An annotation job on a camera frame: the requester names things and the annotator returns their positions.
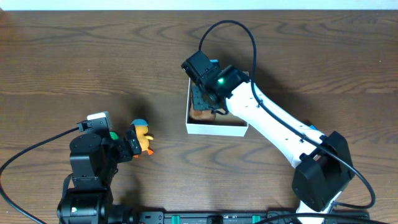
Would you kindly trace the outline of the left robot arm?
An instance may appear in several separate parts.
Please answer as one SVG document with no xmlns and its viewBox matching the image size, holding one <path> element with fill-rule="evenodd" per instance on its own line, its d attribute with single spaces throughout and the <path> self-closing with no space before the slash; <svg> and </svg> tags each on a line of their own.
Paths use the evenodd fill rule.
<svg viewBox="0 0 398 224">
<path fill-rule="evenodd" d="M 111 183 L 118 164 L 142 152 L 136 127 L 131 124 L 125 138 L 113 139 L 105 119 L 77 124 L 83 134 L 70 143 L 72 173 L 65 178 L 57 208 L 60 223 L 139 223 L 132 208 L 113 203 Z M 66 185 L 73 182 L 74 187 Z"/>
</svg>

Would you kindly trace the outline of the brown plush toy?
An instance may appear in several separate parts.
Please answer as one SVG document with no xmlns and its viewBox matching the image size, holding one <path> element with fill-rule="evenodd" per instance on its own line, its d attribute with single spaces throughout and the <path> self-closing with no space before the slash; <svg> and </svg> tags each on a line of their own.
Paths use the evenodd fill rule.
<svg viewBox="0 0 398 224">
<path fill-rule="evenodd" d="M 196 121 L 213 121 L 216 115 L 212 113 L 212 110 L 195 110 L 190 108 L 189 117 Z"/>
</svg>

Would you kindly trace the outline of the green round spinner toy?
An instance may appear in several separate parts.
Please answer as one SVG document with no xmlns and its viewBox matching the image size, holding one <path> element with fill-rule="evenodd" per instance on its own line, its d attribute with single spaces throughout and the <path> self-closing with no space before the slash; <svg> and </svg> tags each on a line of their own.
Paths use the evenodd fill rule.
<svg viewBox="0 0 398 224">
<path fill-rule="evenodd" d="M 118 134 L 117 134 L 117 133 L 115 133 L 115 132 L 113 132 L 113 131 L 111 131 L 111 132 L 109 133 L 109 135 L 111 136 L 111 138 L 112 138 L 113 140 L 117 140 L 117 139 L 119 139 L 119 136 L 118 136 Z"/>
</svg>

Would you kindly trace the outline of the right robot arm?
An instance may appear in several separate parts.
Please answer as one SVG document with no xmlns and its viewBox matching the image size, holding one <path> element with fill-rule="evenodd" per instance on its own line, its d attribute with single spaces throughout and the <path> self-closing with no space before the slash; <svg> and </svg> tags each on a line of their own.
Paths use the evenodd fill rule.
<svg viewBox="0 0 398 224">
<path fill-rule="evenodd" d="M 244 136 L 248 126 L 283 153 L 295 169 L 296 212 L 282 215 L 300 223 L 342 219 L 332 214 L 336 199 L 357 175 L 346 139 L 329 136 L 295 119 L 258 89 L 248 72 L 217 60 L 182 67 L 189 76 L 186 125 L 190 134 Z"/>
</svg>

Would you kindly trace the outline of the orange duck toy blue hat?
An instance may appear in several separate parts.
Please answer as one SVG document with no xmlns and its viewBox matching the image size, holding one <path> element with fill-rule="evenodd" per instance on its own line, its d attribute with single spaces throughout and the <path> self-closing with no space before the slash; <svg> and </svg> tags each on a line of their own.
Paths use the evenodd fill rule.
<svg viewBox="0 0 398 224">
<path fill-rule="evenodd" d="M 137 140 L 141 146 L 142 151 L 146 151 L 148 155 L 152 155 L 154 150 L 150 148 L 150 141 L 153 140 L 153 136 L 148 135 L 149 125 L 144 119 L 135 119 L 131 125 L 134 126 Z"/>
</svg>

